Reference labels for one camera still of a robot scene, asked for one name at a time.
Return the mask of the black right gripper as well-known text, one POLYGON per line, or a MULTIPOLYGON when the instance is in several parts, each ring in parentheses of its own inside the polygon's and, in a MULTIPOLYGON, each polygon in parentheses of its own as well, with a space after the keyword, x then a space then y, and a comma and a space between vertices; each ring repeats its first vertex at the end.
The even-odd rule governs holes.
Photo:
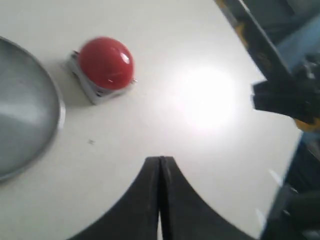
POLYGON ((293 53, 287 58, 292 74, 288 86, 276 86, 269 81, 252 86, 256 110, 285 115, 311 124, 320 117, 320 55, 293 53))

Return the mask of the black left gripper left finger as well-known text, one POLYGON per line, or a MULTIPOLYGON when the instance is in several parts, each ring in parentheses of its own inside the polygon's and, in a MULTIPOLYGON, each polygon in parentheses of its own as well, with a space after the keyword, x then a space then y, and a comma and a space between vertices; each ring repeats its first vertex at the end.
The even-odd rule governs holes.
POLYGON ((72 240, 156 240, 160 158, 148 157, 124 195, 72 240))

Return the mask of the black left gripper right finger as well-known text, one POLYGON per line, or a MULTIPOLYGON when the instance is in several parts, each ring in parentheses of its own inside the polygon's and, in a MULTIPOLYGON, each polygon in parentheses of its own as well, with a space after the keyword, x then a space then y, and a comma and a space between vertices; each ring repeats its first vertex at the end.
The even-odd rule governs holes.
POLYGON ((175 159, 161 156, 159 211, 164 240, 251 240, 193 189, 175 159))

